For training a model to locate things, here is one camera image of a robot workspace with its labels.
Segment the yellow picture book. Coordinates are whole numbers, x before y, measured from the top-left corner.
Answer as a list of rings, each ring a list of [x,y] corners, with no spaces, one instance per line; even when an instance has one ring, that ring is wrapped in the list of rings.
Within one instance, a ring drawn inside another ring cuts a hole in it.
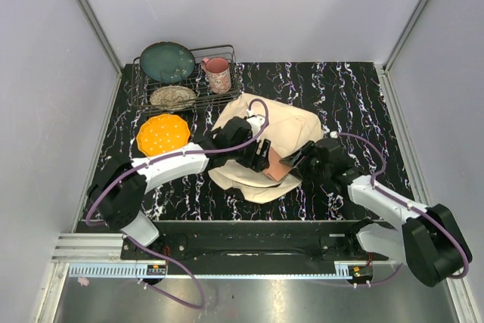
[[[281,156],[270,148],[268,152],[268,168],[263,173],[274,182],[281,182],[291,171],[289,166],[281,163]]]

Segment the cream canvas student bag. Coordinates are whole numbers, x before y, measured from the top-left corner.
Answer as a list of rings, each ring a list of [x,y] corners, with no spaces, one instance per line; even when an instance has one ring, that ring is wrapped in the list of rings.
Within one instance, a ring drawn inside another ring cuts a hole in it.
[[[316,114],[267,98],[262,99],[263,104],[251,104],[256,98],[255,95],[243,93],[227,104],[213,128],[225,126],[234,116],[244,118],[249,111],[263,116],[264,107],[267,107],[269,125],[262,137],[271,142],[271,147],[279,157],[291,155],[308,141],[323,138],[321,121]],[[276,200],[301,185],[301,181],[292,175],[286,175],[276,182],[264,172],[255,172],[234,160],[228,160],[224,166],[211,169],[208,174],[220,188],[226,191],[231,188],[239,190],[244,200],[258,204]]]

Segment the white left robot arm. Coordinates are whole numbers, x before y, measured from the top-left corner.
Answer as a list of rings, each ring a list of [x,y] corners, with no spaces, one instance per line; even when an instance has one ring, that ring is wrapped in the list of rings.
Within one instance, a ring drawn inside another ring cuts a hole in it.
[[[86,224],[94,225],[91,217],[97,212],[111,231],[134,238],[143,257],[156,259],[163,252],[163,241],[141,210],[144,196],[173,180],[224,166],[229,160],[267,166],[270,142],[260,140],[267,126],[268,120],[262,115],[234,116],[223,127],[175,151],[155,157],[115,159],[88,189],[92,206]]]

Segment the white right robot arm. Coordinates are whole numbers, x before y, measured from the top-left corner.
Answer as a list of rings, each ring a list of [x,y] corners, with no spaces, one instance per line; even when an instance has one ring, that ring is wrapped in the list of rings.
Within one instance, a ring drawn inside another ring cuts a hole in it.
[[[351,226],[343,241],[350,259],[385,256],[407,266],[428,287],[467,275],[473,257],[451,210],[417,203],[381,185],[355,165],[337,139],[309,141],[281,164],[303,182],[332,183],[384,221],[363,219]]]

